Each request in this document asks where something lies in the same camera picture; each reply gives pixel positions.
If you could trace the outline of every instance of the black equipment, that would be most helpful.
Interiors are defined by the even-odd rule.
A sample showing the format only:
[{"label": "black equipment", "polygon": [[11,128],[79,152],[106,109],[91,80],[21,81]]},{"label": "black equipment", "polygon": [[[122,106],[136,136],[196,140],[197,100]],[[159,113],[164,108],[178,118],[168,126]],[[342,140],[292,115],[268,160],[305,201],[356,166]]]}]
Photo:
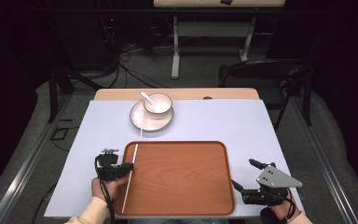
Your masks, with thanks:
[{"label": "black equipment", "polygon": [[114,202],[110,200],[105,182],[115,181],[133,170],[133,163],[126,162],[121,165],[116,165],[118,155],[114,154],[115,151],[118,151],[118,149],[103,150],[103,154],[97,156],[94,162],[95,171],[100,179],[101,190],[103,191],[109,209],[112,224],[116,223],[115,211],[113,211]]},{"label": "black equipment", "polygon": [[[257,183],[260,185],[260,189],[244,189],[239,183],[231,180],[234,189],[242,195],[243,202],[246,204],[274,206],[283,203],[283,201],[287,201],[291,204],[291,209],[289,209],[287,215],[287,219],[290,219],[296,211],[296,205],[292,200],[287,198],[287,194],[290,193],[288,188],[301,188],[302,183],[292,178],[290,175],[278,170],[274,162],[271,164],[265,164],[255,160],[249,160],[249,162],[254,167],[263,170],[263,172],[256,179]],[[263,209],[261,212],[263,223],[286,223],[286,220],[264,217],[267,210],[269,209]]]}]

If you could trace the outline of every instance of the white chopstick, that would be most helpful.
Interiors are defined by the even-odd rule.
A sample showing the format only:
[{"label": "white chopstick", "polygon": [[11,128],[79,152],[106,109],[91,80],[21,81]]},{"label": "white chopstick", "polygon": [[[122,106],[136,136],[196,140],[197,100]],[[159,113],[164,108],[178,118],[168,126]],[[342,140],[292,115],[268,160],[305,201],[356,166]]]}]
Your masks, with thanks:
[{"label": "white chopstick", "polygon": [[[144,131],[144,115],[145,115],[145,109],[142,111],[142,126],[141,126],[141,134],[139,136],[139,141],[142,140],[142,132]],[[135,145],[135,150],[133,151],[133,157],[132,157],[132,164],[135,164],[135,158],[136,158],[136,154],[138,153],[138,144]],[[131,178],[132,178],[132,171],[130,171],[130,177],[129,177],[129,184],[127,185],[127,189],[126,189],[126,196],[124,197],[124,203],[123,203],[123,209],[121,210],[121,213],[124,213],[124,209],[126,207],[126,202],[127,202],[127,196],[129,194],[129,190],[130,190],[130,183],[131,183]]]}]

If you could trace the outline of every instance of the beige sleeve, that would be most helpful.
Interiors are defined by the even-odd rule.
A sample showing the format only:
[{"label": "beige sleeve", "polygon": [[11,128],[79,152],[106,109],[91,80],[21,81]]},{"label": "beige sleeve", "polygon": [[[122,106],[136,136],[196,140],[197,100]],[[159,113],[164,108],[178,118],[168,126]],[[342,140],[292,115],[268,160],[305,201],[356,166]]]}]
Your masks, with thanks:
[{"label": "beige sleeve", "polygon": [[65,224],[102,224],[108,215],[109,210],[107,209],[106,202],[92,197],[91,203],[89,203],[80,217],[71,217]]},{"label": "beige sleeve", "polygon": [[312,224],[303,212],[300,213],[295,219],[289,222],[290,224]]}]

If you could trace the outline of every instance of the wooden tray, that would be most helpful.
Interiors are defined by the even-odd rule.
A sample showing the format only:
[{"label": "wooden tray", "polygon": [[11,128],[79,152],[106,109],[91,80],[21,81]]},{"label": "wooden tray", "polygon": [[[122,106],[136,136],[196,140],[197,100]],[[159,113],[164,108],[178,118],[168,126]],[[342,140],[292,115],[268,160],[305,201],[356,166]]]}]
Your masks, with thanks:
[{"label": "wooden tray", "polygon": [[129,194],[120,186],[121,216],[226,216],[234,210],[227,152],[220,142],[131,142],[123,162],[132,162]]}]

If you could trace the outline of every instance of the black cable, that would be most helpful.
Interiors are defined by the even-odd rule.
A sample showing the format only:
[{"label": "black cable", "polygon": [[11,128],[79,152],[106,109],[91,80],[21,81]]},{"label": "black cable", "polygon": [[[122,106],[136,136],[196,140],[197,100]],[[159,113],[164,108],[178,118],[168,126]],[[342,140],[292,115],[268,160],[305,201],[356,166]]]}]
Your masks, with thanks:
[{"label": "black cable", "polygon": [[154,82],[155,84],[158,84],[160,87],[168,88],[168,87],[166,87],[166,86],[164,86],[164,85],[158,83],[157,81],[153,80],[153,79],[150,78],[150,77],[147,77],[147,76],[142,75],[142,74],[140,74],[140,73],[138,73],[138,72],[135,72],[135,71],[133,71],[133,70],[130,70],[129,68],[127,68],[127,67],[125,67],[124,65],[122,65],[121,63],[119,64],[119,66],[121,66],[121,67],[122,67],[125,71],[127,71],[131,76],[135,77],[136,79],[138,79],[139,81],[141,81],[142,83],[144,83],[144,84],[145,84],[146,86],[148,86],[148,87],[158,88],[157,86],[154,86],[154,85],[152,85],[152,84],[147,83],[146,81],[144,81],[144,80],[142,80],[141,78],[137,77],[137,76],[134,75],[133,73],[135,73],[135,74],[137,74],[137,75],[139,75],[139,76],[141,76],[141,77],[145,77],[145,78],[149,79],[150,81]]},{"label": "black cable", "polygon": [[[290,191],[290,190],[288,190],[288,191],[289,191],[289,194],[290,194],[290,198],[293,198],[292,191]],[[272,193],[269,193],[269,192],[265,192],[265,193],[270,195],[270,196],[280,198],[280,199],[282,199],[284,201],[289,202],[290,206],[289,206],[289,210],[287,211],[286,219],[289,220],[290,218],[292,218],[292,216],[295,214],[295,211],[296,211],[296,204],[295,204],[295,202],[293,202],[293,200],[288,199],[287,197],[283,197],[281,195],[276,195],[276,194],[272,194]]]},{"label": "black cable", "polygon": [[34,211],[34,217],[32,219],[32,224],[34,224],[34,222],[36,221],[36,217],[37,217],[37,213],[39,212],[40,207],[42,206],[43,201],[45,201],[47,199],[47,197],[49,196],[49,194],[55,189],[55,187],[57,186],[57,183],[55,183],[49,190],[48,192],[46,192],[45,196],[43,196],[43,199],[40,201],[39,205],[36,207],[36,210]]},{"label": "black cable", "polygon": [[[72,128],[63,128],[63,129],[60,129],[60,130],[58,130],[55,134],[57,134],[57,133],[59,133],[59,132],[62,132],[62,131],[64,131],[64,130],[71,130],[71,129],[78,129],[79,127],[72,127]],[[57,148],[59,148],[59,149],[61,149],[61,150],[63,150],[63,151],[70,151],[70,149],[66,149],[66,148],[63,148],[63,147],[59,147],[58,145],[57,145],[57,143],[55,142],[56,140],[51,140],[52,142],[53,142],[53,144],[54,144],[54,146],[55,147],[57,147]]]},{"label": "black cable", "polygon": [[126,82],[124,83],[124,89],[127,87],[127,81],[128,81],[128,78],[129,78],[129,76],[128,76],[128,74],[127,74],[127,71],[126,70],[124,70],[124,75],[126,76]]},{"label": "black cable", "polygon": [[[138,45],[136,45],[136,44],[127,44],[126,46],[122,47],[122,49],[121,49],[122,53],[120,54],[119,59],[120,59],[122,62],[127,63],[127,62],[130,61],[131,53],[132,53],[133,51],[135,51],[135,50],[140,50],[140,49],[142,49],[142,48],[139,48]],[[127,60],[122,59],[122,57],[123,57],[124,55],[128,55],[128,59],[127,59]]]},{"label": "black cable", "polygon": [[119,73],[118,68],[119,68],[119,66],[116,69],[116,77],[113,79],[112,83],[107,87],[108,89],[111,89],[115,85],[115,83],[117,81],[118,73]]},{"label": "black cable", "polygon": [[101,191],[103,192],[103,196],[107,203],[107,208],[108,208],[109,214],[110,214],[110,223],[115,224],[116,218],[115,218],[115,211],[113,210],[113,200],[110,200],[109,191],[107,190],[106,185],[104,184],[104,181],[101,179],[100,172],[98,171],[97,161],[99,159],[100,159],[100,156],[97,156],[95,158],[94,168],[95,168],[95,172],[97,173],[98,179],[100,179]]}]

